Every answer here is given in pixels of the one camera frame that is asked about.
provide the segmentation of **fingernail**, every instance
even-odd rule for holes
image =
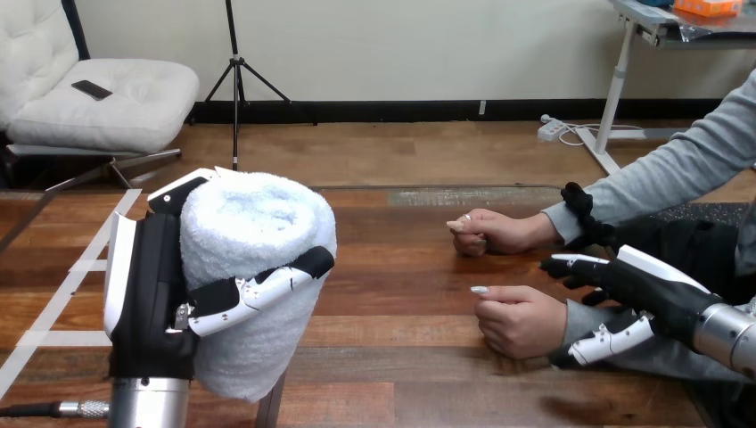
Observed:
[[[448,221],[447,226],[455,232],[464,231],[464,224],[461,221]]]

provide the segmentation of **white wall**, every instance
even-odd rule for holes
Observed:
[[[221,0],[77,5],[94,58],[182,62],[200,98],[227,65]],[[301,101],[604,98],[623,34],[605,0],[235,0],[234,13],[241,55]],[[637,39],[625,96],[721,97],[754,60]],[[248,98],[277,99],[244,77]],[[230,80],[215,99],[232,99]]]

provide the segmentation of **smartphone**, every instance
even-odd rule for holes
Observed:
[[[104,87],[95,85],[94,83],[90,82],[89,80],[81,80],[76,83],[72,83],[71,86],[75,87],[79,91],[91,96],[97,101],[103,100],[107,98],[110,95],[113,95],[113,92],[105,89]]]

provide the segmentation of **tripod stand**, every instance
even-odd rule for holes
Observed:
[[[205,98],[205,103],[208,103],[212,96],[218,91],[218,88],[220,87],[220,84],[223,83],[223,80],[226,79],[226,76],[228,76],[228,73],[231,71],[231,69],[234,69],[234,157],[233,157],[233,165],[234,165],[234,171],[238,170],[239,168],[239,154],[238,154],[238,139],[239,139],[239,104],[241,103],[242,107],[246,107],[248,105],[247,100],[244,98],[244,84],[242,82],[242,67],[247,69],[250,73],[252,73],[256,78],[259,79],[262,83],[264,83],[267,87],[269,87],[273,92],[275,92],[276,95],[280,96],[283,101],[286,103],[287,106],[292,107],[292,100],[290,100],[286,95],[284,95],[283,92],[279,91],[278,89],[273,86],[270,82],[268,82],[265,78],[263,78],[257,71],[255,71],[250,65],[239,56],[239,49],[236,46],[236,26],[234,25],[234,11],[231,8],[231,0],[226,0],[226,15],[228,16],[228,32],[231,33],[231,51],[234,54],[234,56],[228,60],[228,67],[226,67],[226,71],[223,72],[223,75],[220,76],[218,79],[218,82],[215,84],[215,86],[210,91],[210,94],[207,98]],[[314,120],[310,120],[307,116],[304,115],[296,106],[293,106],[294,110],[299,114],[303,119],[305,119],[306,122],[312,122],[313,126],[317,126],[317,122]]]

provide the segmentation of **power strip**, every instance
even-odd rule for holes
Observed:
[[[556,141],[562,134],[567,132],[568,127],[561,120],[550,119],[546,125],[538,130],[538,139],[544,141]]]

